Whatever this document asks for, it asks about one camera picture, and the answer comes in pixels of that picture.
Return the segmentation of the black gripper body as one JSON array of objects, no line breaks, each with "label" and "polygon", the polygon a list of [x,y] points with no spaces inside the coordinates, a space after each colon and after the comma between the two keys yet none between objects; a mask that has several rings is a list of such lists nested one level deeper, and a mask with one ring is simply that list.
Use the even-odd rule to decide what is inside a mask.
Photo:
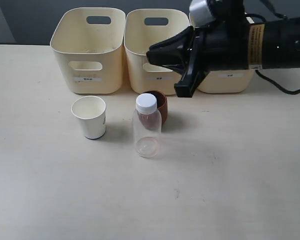
[{"label": "black gripper body", "polygon": [[247,70],[248,35],[251,24],[246,18],[213,20],[194,26],[192,41],[192,73]]}]

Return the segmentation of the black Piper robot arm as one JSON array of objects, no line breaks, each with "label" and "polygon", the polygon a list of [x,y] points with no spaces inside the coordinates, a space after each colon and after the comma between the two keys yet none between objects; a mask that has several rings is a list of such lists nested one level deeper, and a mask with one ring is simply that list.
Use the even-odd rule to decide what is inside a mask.
[{"label": "black Piper robot arm", "polygon": [[180,74],[175,93],[190,98],[210,72],[300,68],[300,17],[262,23],[243,17],[188,26],[151,45],[146,57]]}]

